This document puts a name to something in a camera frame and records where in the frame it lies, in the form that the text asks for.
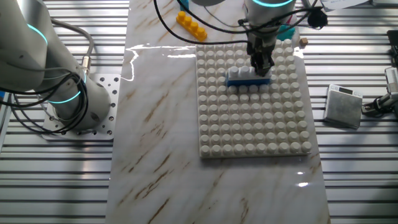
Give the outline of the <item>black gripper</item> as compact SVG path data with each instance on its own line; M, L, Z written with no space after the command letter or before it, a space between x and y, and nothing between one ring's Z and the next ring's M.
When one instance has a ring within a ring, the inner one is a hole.
M272 52L275 48L276 36L274 34L256 35L248 34L248 54L251 56L251 66L258 76L266 76L274 66Z

